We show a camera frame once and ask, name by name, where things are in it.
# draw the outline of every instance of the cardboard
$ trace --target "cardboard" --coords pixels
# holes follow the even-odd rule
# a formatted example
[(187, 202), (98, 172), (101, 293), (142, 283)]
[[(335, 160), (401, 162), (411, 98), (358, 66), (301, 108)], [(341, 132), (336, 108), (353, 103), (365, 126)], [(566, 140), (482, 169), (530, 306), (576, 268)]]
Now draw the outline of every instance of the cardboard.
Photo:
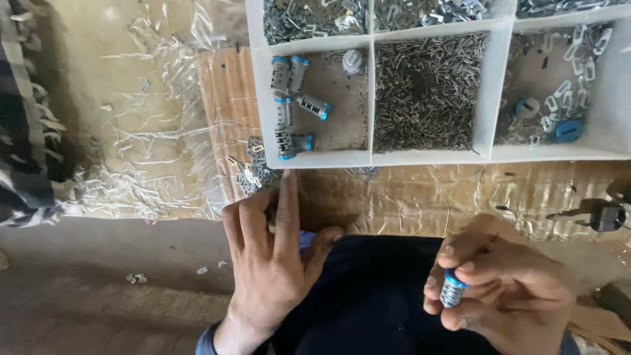
[[(247, 162), (245, 141), (260, 135), (248, 48), (199, 57), (200, 80), (226, 201), (244, 197), (228, 155)], [(626, 241), (631, 231), (599, 235), (551, 214), (589, 210), (586, 199), (611, 200), (631, 186), (629, 161), (532, 162), (385, 167), (366, 182), (343, 169), (300, 171), (301, 228), (343, 226), (349, 233), (441, 237), (472, 216), (491, 213), (513, 221), (531, 239)]]

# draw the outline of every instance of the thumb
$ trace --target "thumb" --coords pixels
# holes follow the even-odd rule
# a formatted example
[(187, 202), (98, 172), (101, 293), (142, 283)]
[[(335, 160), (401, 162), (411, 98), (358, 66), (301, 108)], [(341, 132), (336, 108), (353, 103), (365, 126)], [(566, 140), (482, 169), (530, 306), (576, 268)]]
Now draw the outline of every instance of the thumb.
[(327, 227), (315, 235), (311, 244), (302, 254), (302, 265), (305, 269), (305, 281), (309, 286), (315, 284), (322, 273), (324, 260), (333, 248), (333, 243), (344, 236), (344, 229)]
[(470, 298), (463, 299), (456, 307), (445, 308), (440, 320), (446, 329), (467, 329), (482, 335), (502, 353), (510, 346), (519, 329), (515, 318), (499, 312), (492, 305)]

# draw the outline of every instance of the sleeve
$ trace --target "sleeve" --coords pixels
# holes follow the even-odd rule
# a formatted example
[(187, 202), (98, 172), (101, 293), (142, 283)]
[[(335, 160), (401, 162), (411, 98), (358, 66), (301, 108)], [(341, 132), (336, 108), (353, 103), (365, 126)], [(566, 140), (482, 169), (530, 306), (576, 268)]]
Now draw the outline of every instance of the sleeve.
[(559, 353), (560, 355), (581, 355), (581, 351), (570, 332), (566, 332), (563, 336), (561, 340), (561, 351)]
[[(199, 337), (197, 348), (195, 348), (195, 355), (218, 355), (215, 350), (215, 345), (213, 343), (213, 339), (215, 338), (215, 331), (217, 327), (219, 327), (221, 322), (217, 322), (208, 329)], [(264, 342), (261, 346), (259, 346), (256, 351), (252, 353), (252, 355), (266, 355), (267, 349), (269, 347), (269, 340)]]

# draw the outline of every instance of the blue cap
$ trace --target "blue cap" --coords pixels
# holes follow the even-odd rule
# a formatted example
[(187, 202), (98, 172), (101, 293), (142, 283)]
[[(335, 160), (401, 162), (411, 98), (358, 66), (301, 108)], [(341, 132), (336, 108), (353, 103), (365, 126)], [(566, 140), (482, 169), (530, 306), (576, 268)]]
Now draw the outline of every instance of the blue cap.
[(461, 289), (465, 289), (469, 286), (458, 280), (458, 277), (456, 276), (456, 268), (448, 268), (445, 270), (445, 281), (448, 281), (450, 284), (460, 287)]
[(292, 61), (296, 61), (296, 62), (302, 63), (304, 65), (311, 64), (311, 61), (308, 60), (307, 58), (301, 58), (301, 57), (298, 57), (298, 56), (292, 56)]
[(276, 101), (276, 102), (280, 102), (280, 103), (283, 103), (283, 102), (293, 102), (293, 96), (283, 96), (283, 97), (281, 97), (280, 99), (276, 99), (276, 98), (274, 98), (274, 101)]
[(324, 110), (324, 113), (322, 114), (322, 117), (320, 117), (320, 119), (323, 121), (326, 121), (326, 116), (329, 115), (332, 109), (333, 109), (333, 105), (326, 104), (326, 110)]
[(280, 160), (290, 160), (296, 157), (297, 154), (294, 155), (279, 155), (278, 158)]
[(283, 61), (289, 64), (289, 60), (287, 60), (287, 58), (285, 57), (274, 57), (274, 59), (272, 59), (272, 64), (276, 63), (277, 61)]
[(579, 139), (583, 133), (583, 122), (578, 119), (557, 122), (554, 134), (557, 143), (571, 143)]
[(307, 135), (307, 150), (310, 152), (313, 152), (315, 145), (316, 145), (316, 135), (313, 133), (309, 133)]

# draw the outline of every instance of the white compartment tray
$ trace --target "white compartment tray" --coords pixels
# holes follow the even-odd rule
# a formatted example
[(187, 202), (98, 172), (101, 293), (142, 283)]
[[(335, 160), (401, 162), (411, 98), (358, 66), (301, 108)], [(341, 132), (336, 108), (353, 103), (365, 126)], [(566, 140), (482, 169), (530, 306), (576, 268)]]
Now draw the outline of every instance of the white compartment tray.
[[(268, 166), (274, 169), (327, 168), (383, 165), (486, 164), (539, 160), (622, 160), (631, 159), (631, 5), (518, 20), (517, 1), (495, 1), (491, 18), (480, 21), (418, 27), (395, 32), (375, 33), (372, 10), (368, 15), (369, 34), (298, 40), (267, 45), (263, 34), (261, 0), (246, 0), (254, 81), (259, 104), (262, 138)], [(502, 85), (510, 39), (514, 32), (571, 27), (581, 23), (615, 21), (611, 41), (597, 62), (595, 92), (582, 136), (574, 143), (538, 147), (493, 146)], [(490, 41), (481, 64), (480, 91), (473, 130), (473, 150), (410, 150), (385, 154), (372, 153), (375, 112), (375, 43), (414, 40), (470, 32), (490, 32)], [(369, 109), (366, 151), (305, 152), (290, 160), (278, 159), (274, 138), (276, 106), (269, 90), (272, 58), (291, 54), (327, 52), (368, 47)]]

